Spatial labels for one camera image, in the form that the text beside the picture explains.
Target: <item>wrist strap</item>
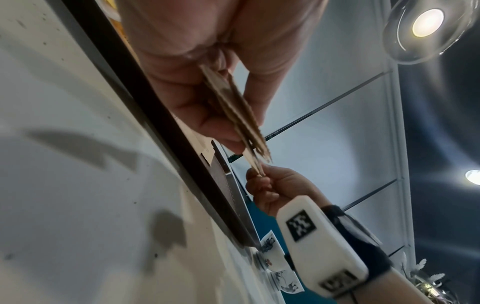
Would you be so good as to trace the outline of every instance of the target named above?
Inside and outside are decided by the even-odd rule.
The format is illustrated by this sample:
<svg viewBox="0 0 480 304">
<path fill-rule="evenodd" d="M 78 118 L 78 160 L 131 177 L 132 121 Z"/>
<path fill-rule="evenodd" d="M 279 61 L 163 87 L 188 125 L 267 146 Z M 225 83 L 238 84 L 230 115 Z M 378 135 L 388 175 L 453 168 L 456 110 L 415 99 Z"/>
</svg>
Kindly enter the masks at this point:
<svg viewBox="0 0 480 304">
<path fill-rule="evenodd" d="M 368 229 L 351 216 L 345 214 L 338 206 L 330 205 L 322 207 L 321 210 L 368 268 L 366 281 L 355 286 L 352 290 L 368 284 L 368 282 L 390 270 L 392 262 L 380 249 L 381 242 Z M 336 298 L 350 291 L 348 290 L 336 296 Z"/>
</svg>

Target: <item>blue surface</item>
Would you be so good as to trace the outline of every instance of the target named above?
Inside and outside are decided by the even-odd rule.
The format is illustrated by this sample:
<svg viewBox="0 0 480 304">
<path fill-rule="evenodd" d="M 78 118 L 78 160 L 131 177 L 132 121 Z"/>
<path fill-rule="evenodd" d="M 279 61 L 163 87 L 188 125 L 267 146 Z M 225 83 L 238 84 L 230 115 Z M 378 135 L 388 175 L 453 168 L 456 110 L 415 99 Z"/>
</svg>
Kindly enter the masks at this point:
<svg viewBox="0 0 480 304">
<path fill-rule="evenodd" d="M 255 229 L 258 233 L 258 236 L 262 238 L 264 235 L 266 235 L 270 230 L 272 230 L 275 233 L 275 236 L 277 237 L 281 247 L 285 251 L 285 253 L 288 252 L 287 246 L 285 245 L 284 238 L 282 236 L 282 233 L 280 232 L 280 228 L 277 225 L 277 221 L 275 220 L 274 217 L 267 216 L 265 213 L 261 212 L 260 209 L 255 206 L 254 203 L 248 202 L 246 204 L 248 211 L 250 212 L 251 219 L 255 225 Z M 300 292 L 297 294 L 288 294 L 285 292 L 282 292 L 283 298 L 285 299 L 286 304 L 335 304 L 335 301 L 330 300 L 330 299 L 325 299 L 319 296 L 318 294 L 314 293 L 313 291 L 310 291 L 305 287 L 305 285 L 302 282 L 302 286 L 305 289 L 305 292 Z"/>
</svg>

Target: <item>white wrist device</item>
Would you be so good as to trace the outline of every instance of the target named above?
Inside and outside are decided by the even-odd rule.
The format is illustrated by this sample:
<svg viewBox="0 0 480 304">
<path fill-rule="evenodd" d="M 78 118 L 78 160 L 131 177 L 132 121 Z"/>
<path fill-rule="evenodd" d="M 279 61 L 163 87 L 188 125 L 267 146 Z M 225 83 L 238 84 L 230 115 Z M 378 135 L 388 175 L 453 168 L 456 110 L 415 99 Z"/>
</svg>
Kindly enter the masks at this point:
<svg viewBox="0 0 480 304">
<path fill-rule="evenodd" d="M 364 282 L 369 269 L 308 196 L 297 196 L 276 216 L 295 268 L 310 290 L 335 297 Z"/>
</svg>

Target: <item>lamp shade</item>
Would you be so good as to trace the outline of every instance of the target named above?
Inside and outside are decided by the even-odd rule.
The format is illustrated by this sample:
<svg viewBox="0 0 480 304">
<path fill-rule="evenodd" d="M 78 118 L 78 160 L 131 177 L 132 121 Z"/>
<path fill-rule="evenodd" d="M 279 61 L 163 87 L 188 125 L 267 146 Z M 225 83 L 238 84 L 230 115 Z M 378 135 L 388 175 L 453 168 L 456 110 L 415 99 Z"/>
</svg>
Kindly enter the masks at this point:
<svg viewBox="0 0 480 304">
<path fill-rule="evenodd" d="M 479 0 L 400 0 L 383 30 L 383 48 L 400 64 L 441 55 L 469 29 Z"/>
</svg>

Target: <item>ceiling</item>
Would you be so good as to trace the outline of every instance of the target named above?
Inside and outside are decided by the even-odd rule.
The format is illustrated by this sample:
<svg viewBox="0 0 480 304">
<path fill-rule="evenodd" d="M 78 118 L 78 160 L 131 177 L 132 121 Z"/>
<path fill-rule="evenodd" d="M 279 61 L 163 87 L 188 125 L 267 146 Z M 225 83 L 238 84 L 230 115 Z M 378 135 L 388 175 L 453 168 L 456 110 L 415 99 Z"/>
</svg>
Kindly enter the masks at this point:
<svg viewBox="0 0 480 304">
<path fill-rule="evenodd" d="M 463 302 L 480 302 L 480 23 L 443 55 L 399 66 L 415 250 Z"/>
</svg>

